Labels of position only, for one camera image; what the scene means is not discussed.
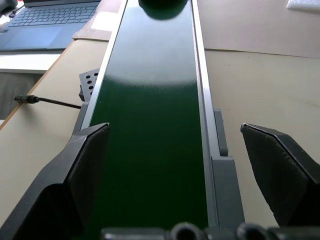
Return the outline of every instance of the green conveyor belt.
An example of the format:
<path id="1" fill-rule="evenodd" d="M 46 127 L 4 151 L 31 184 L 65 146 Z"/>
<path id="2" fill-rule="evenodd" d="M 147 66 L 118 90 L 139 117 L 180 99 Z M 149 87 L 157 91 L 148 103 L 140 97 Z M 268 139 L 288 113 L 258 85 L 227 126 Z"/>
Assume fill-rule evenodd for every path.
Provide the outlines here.
<path id="1" fill-rule="evenodd" d="M 208 226 L 191 2 L 181 12 L 140 5 L 127 2 L 90 122 L 110 123 L 110 135 L 85 238 Z"/>

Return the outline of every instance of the laptop touchpad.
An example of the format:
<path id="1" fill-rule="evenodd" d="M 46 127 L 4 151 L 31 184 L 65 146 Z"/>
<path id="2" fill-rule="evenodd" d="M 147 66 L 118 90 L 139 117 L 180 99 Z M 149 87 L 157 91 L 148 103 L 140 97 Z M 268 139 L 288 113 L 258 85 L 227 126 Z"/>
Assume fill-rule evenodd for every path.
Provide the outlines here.
<path id="1" fill-rule="evenodd" d="M 50 46 L 62 28 L 61 26 L 22 28 L 4 46 L 4 49 L 45 49 Z"/>

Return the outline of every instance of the laptop keyboard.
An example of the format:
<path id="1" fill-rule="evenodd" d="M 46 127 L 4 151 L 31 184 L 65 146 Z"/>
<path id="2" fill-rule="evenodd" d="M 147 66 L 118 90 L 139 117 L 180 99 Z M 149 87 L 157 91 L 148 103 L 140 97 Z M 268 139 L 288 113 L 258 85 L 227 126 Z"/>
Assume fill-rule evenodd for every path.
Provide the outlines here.
<path id="1" fill-rule="evenodd" d="M 18 14 L 8 27 L 86 23 L 95 14 L 96 8 L 96 5 L 30 8 Z"/>

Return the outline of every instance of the laptop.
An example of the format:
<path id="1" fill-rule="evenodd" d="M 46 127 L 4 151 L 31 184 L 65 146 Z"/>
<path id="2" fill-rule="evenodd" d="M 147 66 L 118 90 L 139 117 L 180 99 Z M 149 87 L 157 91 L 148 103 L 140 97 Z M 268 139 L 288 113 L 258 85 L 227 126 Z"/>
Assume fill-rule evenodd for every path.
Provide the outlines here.
<path id="1" fill-rule="evenodd" d="M 95 14 L 99 0 L 24 0 L 0 30 L 0 51 L 63 50 Z"/>

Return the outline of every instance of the beige table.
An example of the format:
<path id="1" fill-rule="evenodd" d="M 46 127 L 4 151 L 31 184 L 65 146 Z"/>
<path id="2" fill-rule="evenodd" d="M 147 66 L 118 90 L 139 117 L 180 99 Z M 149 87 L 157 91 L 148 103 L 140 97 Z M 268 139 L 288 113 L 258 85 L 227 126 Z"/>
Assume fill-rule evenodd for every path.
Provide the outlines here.
<path id="1" fill-rule="evenodd" d="M 74 41 L 30 94 L 80 104 L 78 75 L 99 68 L 106 47 L 106 42 Z M 276 225 L 255 182 L 240 126 L 247 122 L 286 132 L 320 160 L 320 60 L 211 50 L 206 60 L 213 104 L 222 110 L 235 158 L 245 219 Z M 64 148 L 78 112 L 42 102 L 25 104 L 0 127 L 0 225 L 41 168 Z"/>

